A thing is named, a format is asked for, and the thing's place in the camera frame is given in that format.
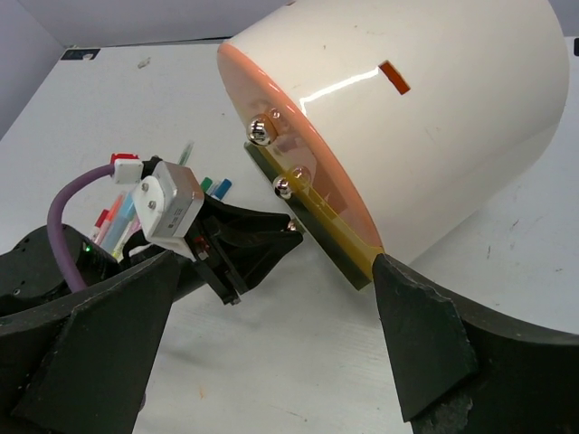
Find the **light blue cap highlighter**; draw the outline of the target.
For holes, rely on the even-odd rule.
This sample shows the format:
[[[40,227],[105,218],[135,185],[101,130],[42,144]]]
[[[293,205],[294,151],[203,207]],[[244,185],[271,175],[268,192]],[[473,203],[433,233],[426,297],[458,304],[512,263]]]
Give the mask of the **light blue cap highlighter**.
[[[109,252],[113,253],[122,239],[123,233],[131,224],[135,215],[135,205],[131,193],[128,193],[121,204],[117,216],[109,230]]]

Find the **grey-green bottom drawer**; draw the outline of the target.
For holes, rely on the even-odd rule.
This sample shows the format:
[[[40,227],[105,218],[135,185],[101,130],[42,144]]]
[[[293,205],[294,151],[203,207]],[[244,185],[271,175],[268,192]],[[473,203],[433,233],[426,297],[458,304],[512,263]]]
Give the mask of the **grey-green bottom drawer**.
[[[257,146],[246,142],[244,148],[250,159],[263,173],[263,176],[271,184],[272,189],[274,189],[275,182],[280,176],[279,172],[267,161],[266,156]],[[292,193],[289,199],[284,199],[284,202],[291,209],[304,232],[316,241],[317,245],[331,259],[354,289],[361,290],[371,283],[372,279],[343,251],[337,241],[323,227],[322,223],[310,212],[305,203],[298,198],[297,193]]]

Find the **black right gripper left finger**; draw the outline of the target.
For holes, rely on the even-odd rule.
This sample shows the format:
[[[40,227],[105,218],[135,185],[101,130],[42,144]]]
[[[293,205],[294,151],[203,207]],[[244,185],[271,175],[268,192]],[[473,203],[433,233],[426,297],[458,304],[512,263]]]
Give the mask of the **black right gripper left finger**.
[[[1,319],[1,431],[130,433],[176,293],[176,256]]]

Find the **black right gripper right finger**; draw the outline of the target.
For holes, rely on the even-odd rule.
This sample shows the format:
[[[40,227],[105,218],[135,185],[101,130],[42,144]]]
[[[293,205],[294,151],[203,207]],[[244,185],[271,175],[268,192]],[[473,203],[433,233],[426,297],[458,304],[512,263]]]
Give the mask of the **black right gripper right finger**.
[[[389,255],[375,298],[403,420],[416,433],[575,433],[578,338],[443,288]]]

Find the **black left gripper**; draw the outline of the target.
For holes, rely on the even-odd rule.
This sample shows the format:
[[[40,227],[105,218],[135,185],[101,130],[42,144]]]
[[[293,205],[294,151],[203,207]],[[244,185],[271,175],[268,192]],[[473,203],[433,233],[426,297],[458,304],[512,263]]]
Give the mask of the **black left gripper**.
[[[180,274],[174,300],[208,285],[225,305],[256,288],[303,235],[285,213],[261,212],[206,196],[185,234],[191,259],[177,256]]]

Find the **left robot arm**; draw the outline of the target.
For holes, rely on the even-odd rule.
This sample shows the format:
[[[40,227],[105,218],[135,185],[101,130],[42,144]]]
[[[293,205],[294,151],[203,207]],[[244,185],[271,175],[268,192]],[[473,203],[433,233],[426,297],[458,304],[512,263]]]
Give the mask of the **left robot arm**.
[[[89,286],[103,282],[163,252],[134,232],[114,259],[103,248],[66,226],[67,246]],[[194,256],[178,256],[176,299],[208,285],[225,305],[257,287],[274,267],[303,241],[284,213],[258,212],[207,196],[185,241]],[[1,256],[1,313],[16,314],[38,307],[70,290],[55,261],[47,230],[40,227]]]

